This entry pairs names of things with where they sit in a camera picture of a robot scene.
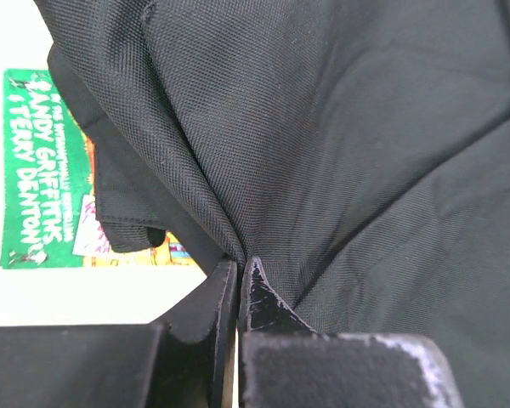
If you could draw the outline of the black student backpack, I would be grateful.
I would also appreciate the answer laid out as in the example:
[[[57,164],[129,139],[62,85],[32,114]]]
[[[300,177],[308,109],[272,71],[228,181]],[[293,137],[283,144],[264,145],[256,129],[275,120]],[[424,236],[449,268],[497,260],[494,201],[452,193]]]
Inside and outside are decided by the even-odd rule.
[[[322,332],[437,343],[510,407],[510,1],[41,1],[218,249]]]

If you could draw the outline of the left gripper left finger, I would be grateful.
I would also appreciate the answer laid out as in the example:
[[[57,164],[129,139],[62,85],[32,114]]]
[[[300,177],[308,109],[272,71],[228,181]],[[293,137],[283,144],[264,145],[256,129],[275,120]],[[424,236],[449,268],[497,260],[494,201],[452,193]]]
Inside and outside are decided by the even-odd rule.
[[[230,407],[237,267],[147,324],[0,327],[0,407]]]

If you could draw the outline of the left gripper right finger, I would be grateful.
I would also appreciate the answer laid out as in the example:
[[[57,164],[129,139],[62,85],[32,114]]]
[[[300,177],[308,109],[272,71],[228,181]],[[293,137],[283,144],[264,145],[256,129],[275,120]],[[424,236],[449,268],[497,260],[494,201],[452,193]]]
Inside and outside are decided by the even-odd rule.
[[[434,342],[407,334],[323,334],[271,287],[259,258],[243,273],[242,407],[461,407]]]

